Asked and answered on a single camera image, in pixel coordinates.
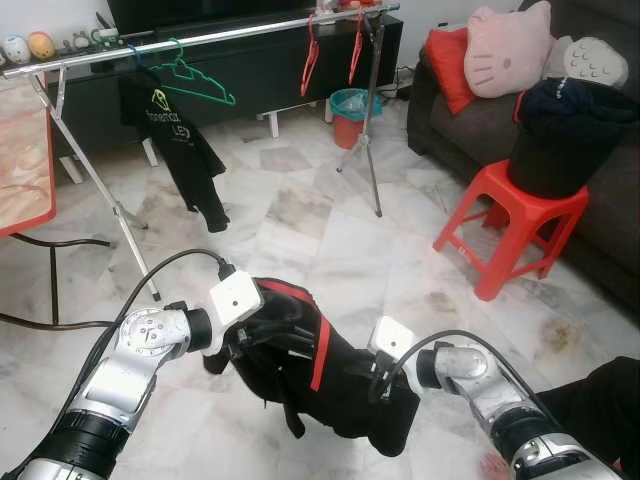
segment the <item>television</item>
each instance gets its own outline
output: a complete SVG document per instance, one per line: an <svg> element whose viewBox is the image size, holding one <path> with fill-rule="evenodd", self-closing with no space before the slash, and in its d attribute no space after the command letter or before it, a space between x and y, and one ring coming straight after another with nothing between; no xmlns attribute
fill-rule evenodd
<svg viewBox="0 0 640 480"><path fill-rule="evenodd" d="M301 11L315 0L108 0L120 35L196 22Z"/></svg>

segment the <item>person's hand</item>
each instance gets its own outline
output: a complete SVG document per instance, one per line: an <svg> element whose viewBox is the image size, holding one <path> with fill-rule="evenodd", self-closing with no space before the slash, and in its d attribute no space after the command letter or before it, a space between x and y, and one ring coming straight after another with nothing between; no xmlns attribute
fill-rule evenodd
<svg viewBox="0 0 640 480"><path fill-rule="evenodd" d="M480 464L486 480L509 480L509 465L502 457L487 453Z"/></svg>

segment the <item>red plastic stool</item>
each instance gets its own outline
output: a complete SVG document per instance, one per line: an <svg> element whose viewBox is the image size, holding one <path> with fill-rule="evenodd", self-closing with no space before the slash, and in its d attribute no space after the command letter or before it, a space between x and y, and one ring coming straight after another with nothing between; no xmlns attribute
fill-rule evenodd
<svg viewBox="0 0 640 480"><path fill-rule="evenodd" d="M573 197L552 200L535 197L514 186L507 176L509 160L483 168L473 179L451 219L434 242L440 251L451 242L480 272L475 294L481 300L493 300L502 285L512 278L532 270L545 278L564 248L589 201L589 191L583 187ZM495 203L486 211L465 216L480 195L488 195ZM509 226L489 262L485 265L471 249L454 234L456 228L470 220L486 217L483 226ZM545 223L559 218L549 241L538 236ZM544 249L544 257L514 270L520 255L531 242Z"/></svg>

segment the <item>black cabinet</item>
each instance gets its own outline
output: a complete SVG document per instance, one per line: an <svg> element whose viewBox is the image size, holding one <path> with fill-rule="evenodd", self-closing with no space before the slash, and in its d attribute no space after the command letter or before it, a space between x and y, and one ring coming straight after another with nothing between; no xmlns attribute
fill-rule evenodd
<svg viewBox="0 0 640 480"><path fill-rule="evenodd" d="M385 36L378 84L394 81L402 22L383 17ZM285 30L185 49L184 58L195 68L215 78L234 95L236 105L167 91L174 104L198 126L237 117L292 107L329 97L347 88L356 22L338 21L316 27L320 55L305 97L300 96L300 78L307 57L306 28ZM144 55L147 66L171 61L175 51ZM353 87L367 88L372 46L363 42ZM135 129L120 124L118 77L135 69L132 58L116 61L113 70L92 73L88 66L68 72L63 118L85 152L97 152L138 140ZM161 72L167 84L172 76ZM57 75L48 78L52 98L57 94ZM71 148L57 127L56 156L70 155Z"/></svg>

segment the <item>wall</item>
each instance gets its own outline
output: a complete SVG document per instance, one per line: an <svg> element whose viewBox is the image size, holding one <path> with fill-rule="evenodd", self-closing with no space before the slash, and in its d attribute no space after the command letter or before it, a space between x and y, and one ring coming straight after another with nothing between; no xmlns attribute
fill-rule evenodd
<svg viewBox="0 0 640 480"><path fill-rule="evenodd" d="M520 0L400 0L400 10L392 15L404 22L398 66L413 67L427 33L438 23L467 23L471 14L483 5L496 12L509 12Z"/></svg>
<svg viewBox="0 0 640 480"><path fill-rule="evenodd" d="M107 0L0 0L0 43L11 34L26 38L42 30L61 48L74 31L98 27L95 12L112 21Z"/></svg>

